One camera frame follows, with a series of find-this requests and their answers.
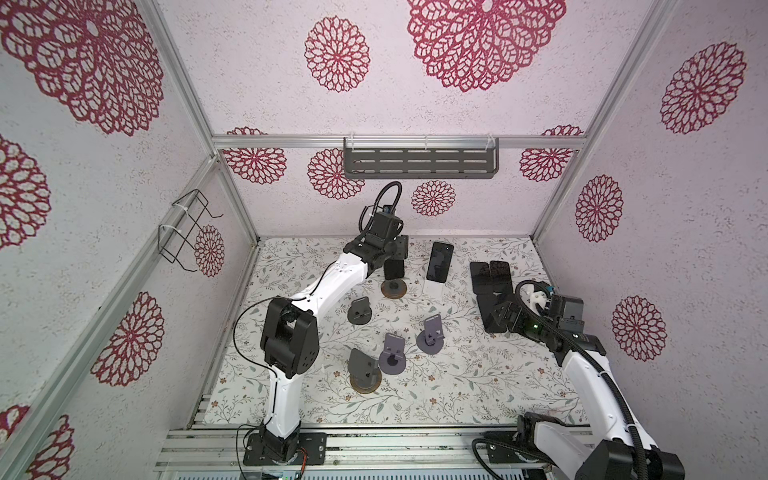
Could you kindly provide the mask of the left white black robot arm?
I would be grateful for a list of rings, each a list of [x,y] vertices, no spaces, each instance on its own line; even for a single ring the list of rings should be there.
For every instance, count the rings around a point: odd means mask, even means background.
[[[319,279],[290,297],[269,302],[260,340],[264,361],[275,371],[265,417],[268,437],[284,442],[299,430],[303,375],[320,352],[320,320],[395,256],[402,229],[393,205],[377,208]]]

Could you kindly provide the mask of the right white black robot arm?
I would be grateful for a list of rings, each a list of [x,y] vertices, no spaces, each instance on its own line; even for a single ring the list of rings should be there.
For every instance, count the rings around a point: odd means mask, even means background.
[[[578,440],[564,421],[544,414],[519,415],[513,432],[488,432],[471,443],[485,446],[485,470],[513,458],[557,468],[568,479],[682,479],[679,457],[661,450],[629,407],[600,340],[583,331],[583,303],[532,283],[478,299],[489,333],[515,333],[545,345],[581,398],[597,442]]]

